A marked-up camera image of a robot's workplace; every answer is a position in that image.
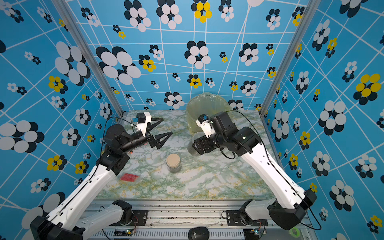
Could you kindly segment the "clear plastic tea jar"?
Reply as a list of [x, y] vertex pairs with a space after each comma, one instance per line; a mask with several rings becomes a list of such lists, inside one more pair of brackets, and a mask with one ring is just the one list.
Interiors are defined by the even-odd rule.
[[197, 132], [192, 136], [192, 138], [191, 138], [191, 140], [187, 146], [187, 150], [188, 150], [190, 155], [192, 155], [193, 157], [199, 157], [200, 156], [199, 152], [197, 151], [196, 140], [201, 138], [201, 137], [205, 137], [205, 136], [206, 135], [204, 134], [204, 132]]

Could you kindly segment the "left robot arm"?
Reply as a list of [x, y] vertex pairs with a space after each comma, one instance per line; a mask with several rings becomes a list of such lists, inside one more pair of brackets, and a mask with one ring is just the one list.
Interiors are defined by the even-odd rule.
[[129, 151], [149, 143], [160, 149], [173, 134], [167, 132], [151, 135], [151, 130], [163, 122], [162, 118], [152, 118], [149, 113], [138, 113], [132, 125], [136, 131], [128, 134], [123, 125], [115, 124], [105, 128], [101, 155], [96, 165], [83, 182], [65, 200], [46, 216], [36, 216], [30, 231], [34, 240], [86, 240], [111, 224], [136, 224], [132, 205], [116, 200], [109, 207], [89, 218], [80, 219], [100, 191], [125, 167], [130, 157]]

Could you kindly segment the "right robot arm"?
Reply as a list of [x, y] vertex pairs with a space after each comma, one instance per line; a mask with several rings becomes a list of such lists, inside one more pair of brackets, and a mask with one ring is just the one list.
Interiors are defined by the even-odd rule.
[[273, 159], [254, 127], [238, 129], [226, 112], [212, 117], [200, 115], [196, 124], [204, 136], [196, 139], [193, 148], [199, 155], [216, 149], [228, 149], [245, 160], [263, 179], [274, 194], [266, 201], [246, 201], [240, 208], [244, 225], [255, 221], [272, 220], [280, 228], [290, 230], [302, 222], [317, 196], [296, 184]]

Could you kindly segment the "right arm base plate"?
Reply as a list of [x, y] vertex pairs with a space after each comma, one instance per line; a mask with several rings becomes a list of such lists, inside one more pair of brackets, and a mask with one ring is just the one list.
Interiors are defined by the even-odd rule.
[[223, 216], [227, 220], [229, 227], [266, 227], [268, 226], [267, 220], [252, 220], [245, 213], [240, 210], [226, 210]]

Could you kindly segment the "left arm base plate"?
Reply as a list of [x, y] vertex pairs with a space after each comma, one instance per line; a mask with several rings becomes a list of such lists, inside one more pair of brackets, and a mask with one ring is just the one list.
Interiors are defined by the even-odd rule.
[[123, 219], [113, 226], [133, 226], [142, 227], [146, 225], [148, 219], [148, 210], [133, 210], [127, 220]]

